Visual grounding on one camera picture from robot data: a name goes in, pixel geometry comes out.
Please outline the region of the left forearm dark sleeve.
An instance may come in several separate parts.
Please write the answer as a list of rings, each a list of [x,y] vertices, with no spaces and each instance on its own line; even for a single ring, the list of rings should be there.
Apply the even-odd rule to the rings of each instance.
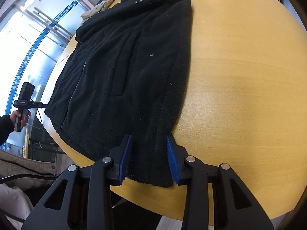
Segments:
[[[0,118],[0,144],[3,144],[9,134],[14,131],[15,124],[10,119],[9,115],[4,115]]]

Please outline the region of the person's left hand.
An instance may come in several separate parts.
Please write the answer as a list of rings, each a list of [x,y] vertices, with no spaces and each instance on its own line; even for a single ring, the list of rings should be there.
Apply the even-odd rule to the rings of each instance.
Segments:
[[[15,110],[10,115],[10,120],[12,121],[13,126],[15,126],[17,118],[20,117],[21,118],[21,120],[20,120],[20,128],[22,129],[28,123],[28,120],[29,120],[30,116],[31,116],[31,112],[30,111],[28,111],[26,116],[23,116],[22,113],[20,113],[18,110]]]

